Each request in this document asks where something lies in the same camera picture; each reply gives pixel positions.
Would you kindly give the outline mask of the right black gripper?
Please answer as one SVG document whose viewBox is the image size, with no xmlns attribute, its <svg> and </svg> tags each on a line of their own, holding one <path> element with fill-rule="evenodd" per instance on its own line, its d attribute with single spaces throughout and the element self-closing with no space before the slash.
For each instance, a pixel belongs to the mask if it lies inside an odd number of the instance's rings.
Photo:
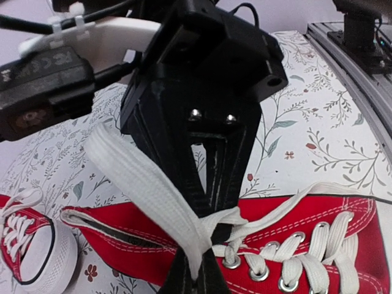
<svg viewBox="0 0 392 294">
<path fill-rule="evenodd" d="M 120 131 L 165 173 L 197 216 L 208 198 L 190 138 L 253 138 L 261 102 L 287 86 L 279 42 L 215 1 L 137 1 L 131 17 L 157 32 L 137 50 Z"/>
</svg>

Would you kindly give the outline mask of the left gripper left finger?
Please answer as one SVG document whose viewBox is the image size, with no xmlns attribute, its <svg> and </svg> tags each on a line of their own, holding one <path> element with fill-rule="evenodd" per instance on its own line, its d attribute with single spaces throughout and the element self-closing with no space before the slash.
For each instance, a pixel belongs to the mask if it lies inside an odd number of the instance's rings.
<svg viewBox="0 0 392 294">
<path fill-rule="evenodd" d="M 160 294 L 198 293 L 197 283 L 190 275 L 189 262 L 182 249 L 178 249 L 167 278 L 159 289 Z"/>
</svg>

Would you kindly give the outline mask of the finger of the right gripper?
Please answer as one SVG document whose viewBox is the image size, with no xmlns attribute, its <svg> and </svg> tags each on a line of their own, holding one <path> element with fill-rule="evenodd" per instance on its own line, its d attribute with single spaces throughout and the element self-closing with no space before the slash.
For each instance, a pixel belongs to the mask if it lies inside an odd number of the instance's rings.
<svg viewBox="0 0 392 294">
<path fill-rule="evenodd" d="M 238 204 L 262 110 L 255 102 L 234 102 L 208 118 L 208 196 L 213 212 Z"/>
</svg>

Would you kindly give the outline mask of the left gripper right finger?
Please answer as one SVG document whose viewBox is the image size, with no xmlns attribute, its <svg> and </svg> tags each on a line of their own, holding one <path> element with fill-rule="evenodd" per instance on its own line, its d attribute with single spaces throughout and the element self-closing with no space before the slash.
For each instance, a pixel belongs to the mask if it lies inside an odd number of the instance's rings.
<svg viewBox="0 0 392 294">
<path fill-rule="evenodd" d="M 203 254 L 195 292 L 201 294 L 231 294 L 212 249 Z"/>
</svg>

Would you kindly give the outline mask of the red sneaker with laces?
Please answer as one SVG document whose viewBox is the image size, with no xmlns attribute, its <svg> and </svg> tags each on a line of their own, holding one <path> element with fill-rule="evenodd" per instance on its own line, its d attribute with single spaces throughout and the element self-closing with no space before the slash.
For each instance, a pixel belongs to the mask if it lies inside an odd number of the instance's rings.
<svg viewBox="0 0 392 294">
<path fill-rule="evenodd" d="M 38 189 L 1 196 L 1 262 L 27 293 L 63 293 L 77 265 L 69 227 L 39 212 Z"/>
</svg>

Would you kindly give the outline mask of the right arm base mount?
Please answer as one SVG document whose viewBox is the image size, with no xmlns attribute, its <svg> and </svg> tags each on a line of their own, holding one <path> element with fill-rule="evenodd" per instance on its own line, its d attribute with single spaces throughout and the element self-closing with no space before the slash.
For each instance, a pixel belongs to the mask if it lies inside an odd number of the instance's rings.
<svg viewBox="0 0 392 294">
<path fill-rule="evenodd" d="M 390 74 L 391 47 L 380 37 L 382 15 L 353 1 L 333 3 L 344 14 L 344 28 L 328 32 L 328 38 L 367 74 Z"/>
</svg>

